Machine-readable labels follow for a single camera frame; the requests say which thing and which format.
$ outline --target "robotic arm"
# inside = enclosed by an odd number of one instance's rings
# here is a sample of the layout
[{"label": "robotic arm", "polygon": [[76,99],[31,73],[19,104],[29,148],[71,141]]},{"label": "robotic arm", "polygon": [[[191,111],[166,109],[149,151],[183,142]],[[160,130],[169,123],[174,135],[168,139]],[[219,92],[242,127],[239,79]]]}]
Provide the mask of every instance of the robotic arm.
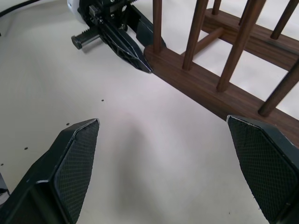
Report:
[{"label": "robotic arm", "polygon": [[101,38],[117,56],[135,68],[151,73],[137,43],[127,34],[128,26],[143,45],[153,44],[153,24],[132,3],[136,0],[68,0],[68,7],[76,18],[90,28],[72,36],[77,49]]}]

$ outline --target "dark wood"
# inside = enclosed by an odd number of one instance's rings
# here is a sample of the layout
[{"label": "dark wood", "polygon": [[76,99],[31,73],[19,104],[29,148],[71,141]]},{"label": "dark wood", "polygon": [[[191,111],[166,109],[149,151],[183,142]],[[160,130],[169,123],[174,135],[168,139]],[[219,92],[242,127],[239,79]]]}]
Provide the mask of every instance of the dark wood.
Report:
[{"label": "dark wood", "polygon": [[222,75],[217,85],[217,91],[223,92],[229,86],[230,78],[240,60],[241,54],[245,48],[250,32],[255,25],[266,0],[251,0],[248,5],[248,11],[240,26],[234,45],[224,66]]},{"label": "dark wood", "polygon": [[267,101],[263,104],[258,113],[267,117],[276,108],[276,106],[285,98],[292,88],[299,82],[299,59],[293,68],[286,74],[279,83]]},{"label": "dark wood", "polygon": [[212,10],[213,15],[218,15],[220,5],[221,5],[221,0],[215,0],[214,1],[213,10]]},{"label": "dark wood", "polygon": [[202,23],[205,18],[205,11],[208,0],[197,0],[194,11],[193,21],[189,34],[189,40],[187,44],[186,54],[183,63],[183,69],[189,70],[191,68],[192,60],[194,57],[195,46],[198,41]]},{"label": "dark wood", "polygon": [[276,25],[273,33],[271,34],[271,38],[274,40],[277,40],[285,28],[287,22],[289,21],[291,15],[293,14],[295,8],[297,7],[299,3],[299,0],[290,0],[288,5],[285,8],[284,13],[280,17],[280,20],[278,21],[278,24]]},{"label": "dark wood", "polygon": [[245,18],[245,16],[246,16],[246,13],[248,12],[248,6],[249,6],[249,2],[250,2],[250,1],[251,1],[251,0],[247,0],[247,2],[246,2],[246,5],[245,5],[245,8],[244,8],[243,14],[242,14],[242,16],[241,16],[239,25],[242,24],[242,21],[244,20],[244,18]]},{"label": "dark wood", "polygon": [[[212,9],[208,9],[202,30],[211,33],[223,27],[225,32],[220,38],[233,44],[239,32],[239,20],[239,17],[223,11],[219,11],[219,14],[214,16]],[[271,33],[271,30],[255,25],[245,50],[289,71],[299,58],[299,41],[285,35],[281,35],[278,40],[273,40],[270,38]]]},{"label": "dark wood", "polygon": [[154,24],[154,52],[161,51],[162,43],[162,0],[153,0],[153,24]]},{"label": "dark wood", "polygon": [[221,37],[221,35],[224,33],[224,29],[222,27],[216,29],[215,31],[211,32],[209,35],[202,38],[200,41],[197,42],[195,46],[194,55],[198,54],[201,50],[206,48],[209,44],[211,44],[213,41]]},{"label": "dark wood", "polygon": [[223,120],[230,114],[261,120],[275,125],[294,145],[299,147],[299,121],[286,113],[274,109],[268,117],[260,116],[257,111],[263,101],[231,84],[227,91],[217,92],[219,77],[193,63],[191,70],[182,69],[184,57],[163,48],[159,55],[153,47],[145,48],[145,57],[154,74],[192,98]]}]

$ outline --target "black cable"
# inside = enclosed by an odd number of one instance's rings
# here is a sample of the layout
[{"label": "black cable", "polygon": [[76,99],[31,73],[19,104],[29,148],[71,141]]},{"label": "black cable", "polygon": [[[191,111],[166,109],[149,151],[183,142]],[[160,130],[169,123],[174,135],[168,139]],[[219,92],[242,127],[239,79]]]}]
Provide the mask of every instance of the black cable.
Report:
[{"label": "black cable", "polygon": [[4,15],[6,15],[6,14],[8,14],[8,13],[14,11],[14,10],[16,10],[16,9],[19,9],[19,8],[24,7],[24,6],[30,5],[30,4],[35,3],[37,1],[40,1],[40,0],[29,0],[29,1],[26,1],[26,2],[22,2],[22,3],[18,4],[18,5],[11,6],[10,8],[5,9],[4,11],[0,12],[0,18],[2,16],[4,16]]}]

